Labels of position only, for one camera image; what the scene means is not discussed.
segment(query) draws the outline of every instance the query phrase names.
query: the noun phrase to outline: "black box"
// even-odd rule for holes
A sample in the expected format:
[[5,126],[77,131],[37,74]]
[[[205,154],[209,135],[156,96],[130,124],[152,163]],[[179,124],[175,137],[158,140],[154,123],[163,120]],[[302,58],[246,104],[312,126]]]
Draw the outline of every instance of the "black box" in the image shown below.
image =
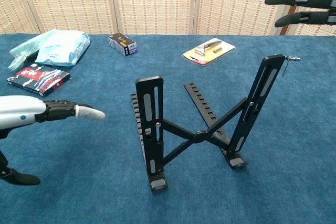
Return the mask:
[[7,82],[46,97],[69,79],[67,72],[34,63],[7,78]]
[[134,54],[138,51],[136,42],[121,33],[109,35],[109,43],[111,47],[115,48],[124,56]]

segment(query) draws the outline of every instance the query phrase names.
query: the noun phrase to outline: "yellow card packaging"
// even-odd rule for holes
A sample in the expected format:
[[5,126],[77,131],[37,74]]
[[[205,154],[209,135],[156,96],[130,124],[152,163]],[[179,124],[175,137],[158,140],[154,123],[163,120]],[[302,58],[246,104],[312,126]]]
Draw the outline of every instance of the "yellow card packaging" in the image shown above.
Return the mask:
[[196,64],[205,66],[233,49],[235,49],[235,46],[220,39],[213,38],[182,55],[184,58]]

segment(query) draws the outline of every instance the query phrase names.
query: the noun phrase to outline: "beige room divider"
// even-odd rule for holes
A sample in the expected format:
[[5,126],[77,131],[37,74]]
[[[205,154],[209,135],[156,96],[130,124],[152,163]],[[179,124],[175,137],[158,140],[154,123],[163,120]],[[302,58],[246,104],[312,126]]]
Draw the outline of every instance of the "beige room divider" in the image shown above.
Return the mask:
[[0,0],[0,33],[38,33],[26,0]]
[[265,0],[198,0],[197,34],[274,35],[283,6]]
[[[0,33],[39,33],[53,28],[89,34],[276,35],[285,6],[264,0],[0,0]],[[299,25],[287,34],[334,35]]]

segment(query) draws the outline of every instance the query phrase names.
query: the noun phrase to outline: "blue plastic package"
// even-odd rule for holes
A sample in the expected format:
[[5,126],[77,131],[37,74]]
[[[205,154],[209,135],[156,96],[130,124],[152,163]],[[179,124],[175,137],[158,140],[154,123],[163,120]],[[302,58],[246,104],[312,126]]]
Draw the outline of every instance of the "blue plastic package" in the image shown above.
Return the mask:
[[90,36],[82,31],[57,30],[41,46],[36,63],[74,66],[90,45]]

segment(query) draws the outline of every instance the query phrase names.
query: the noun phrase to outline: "product package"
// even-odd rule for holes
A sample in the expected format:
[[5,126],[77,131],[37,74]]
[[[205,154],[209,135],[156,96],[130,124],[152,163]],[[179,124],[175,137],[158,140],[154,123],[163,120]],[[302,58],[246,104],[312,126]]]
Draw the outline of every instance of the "product package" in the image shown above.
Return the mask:
[[212,38],[185,52],[182,56],[196,64],[205,66],[233,49],[235,49],[235,46],[217,38]]
[[34,63],[7,78],[7,82],[46,97],[69,79],[70,74],[67,72]]
[[136,42],[121,33],[109,35],[109,43],[111,47],[124,56],[134,54],[138,51]]
[[22,67],[24,62],[27,61],[28,58],[32,58],[33,60],[35,60],[41,46],[56,32],[56,29],[47,31],[11,49],[9,51],[9,54],[14,57],[14,60],[8,68],[11,71],[14,71]]
[[74,66],[90,45],[90,36],[82,31],[56,30],[39,49],[35,63]]

